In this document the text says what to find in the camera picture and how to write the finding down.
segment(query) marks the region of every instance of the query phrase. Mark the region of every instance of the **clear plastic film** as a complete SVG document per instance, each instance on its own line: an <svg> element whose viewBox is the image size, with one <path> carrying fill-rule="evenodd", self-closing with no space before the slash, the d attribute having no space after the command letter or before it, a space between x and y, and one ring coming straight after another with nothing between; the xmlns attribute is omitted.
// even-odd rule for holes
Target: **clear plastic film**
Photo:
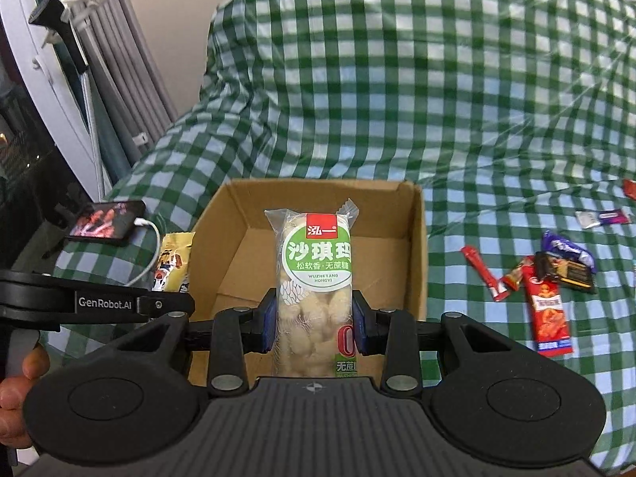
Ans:
<svg viewBox="0 0 636 477"><path fill-rule="evenodd" d="M265 212L276 232L277 376L355 376L351 226L348 200L334 214Z"/></svg>

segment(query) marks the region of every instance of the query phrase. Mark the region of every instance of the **gingham fabric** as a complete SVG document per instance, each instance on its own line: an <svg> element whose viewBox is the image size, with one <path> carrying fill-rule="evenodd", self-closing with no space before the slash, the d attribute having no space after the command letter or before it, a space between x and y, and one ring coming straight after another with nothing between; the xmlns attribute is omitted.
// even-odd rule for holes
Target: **gingham fabric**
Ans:
<svg viewBox="0 0 636 477"><path fill-rule="evenodd" d="M563 290L574 353L607 423L594 463L636 460L636 226L583 231L574 211L629 207L636 176L636 12L622 0L229 0L212 20L201 100L122 180L164 231L189 230L229 178L408 179L424 189L428 316L458 310L532 346L522 292L495 303L459 249L497 275L566 234L598 294ZM124 282L131 246L71 243L56 275ZM78 357L125 329L48 336ZM424 378L438 377L423 354Z"/></svg>

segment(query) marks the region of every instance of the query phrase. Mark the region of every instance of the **blue candy wrapper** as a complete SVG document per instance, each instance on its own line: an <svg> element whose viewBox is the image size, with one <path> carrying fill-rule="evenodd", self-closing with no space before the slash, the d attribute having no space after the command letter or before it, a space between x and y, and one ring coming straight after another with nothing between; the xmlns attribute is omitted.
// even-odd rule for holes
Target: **blue candy wrapper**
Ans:
<svg viewBox="0 0 636 477"><path fill-rule="evenodd" d="M594 256L592 256L588 250L552 231L543 233L541 250L547 251L559 258L567 258L568 260L574 260L575 262L587 265L593 274L597 272Z"/></svg>

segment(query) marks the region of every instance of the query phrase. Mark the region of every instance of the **human hand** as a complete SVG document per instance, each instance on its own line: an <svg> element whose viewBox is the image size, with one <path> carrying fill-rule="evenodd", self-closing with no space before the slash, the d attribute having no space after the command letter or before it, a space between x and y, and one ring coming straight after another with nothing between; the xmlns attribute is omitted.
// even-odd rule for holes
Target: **human hand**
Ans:
<svg viewBox="0 0 636 477"><path fill-rule="evenodd" d="M22 362L22 375L0 382L0 443L13 448L28 448L31 439L22 417L22 404L37 379L50 368L47 351L39 344Z"/></svg>

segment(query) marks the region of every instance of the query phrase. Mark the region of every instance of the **smartphone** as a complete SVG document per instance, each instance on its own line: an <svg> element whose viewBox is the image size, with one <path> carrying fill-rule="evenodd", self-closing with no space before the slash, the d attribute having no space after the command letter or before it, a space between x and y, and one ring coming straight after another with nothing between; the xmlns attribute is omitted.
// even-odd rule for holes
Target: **smartphone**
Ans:
<svg viewBox="0 0 636 477"><path fill-rule="evenodd" d="M144 212L143 201L88 204L80 212L67 238L85 242L123 243L135 226L135 219L142 217Z"/></svg>

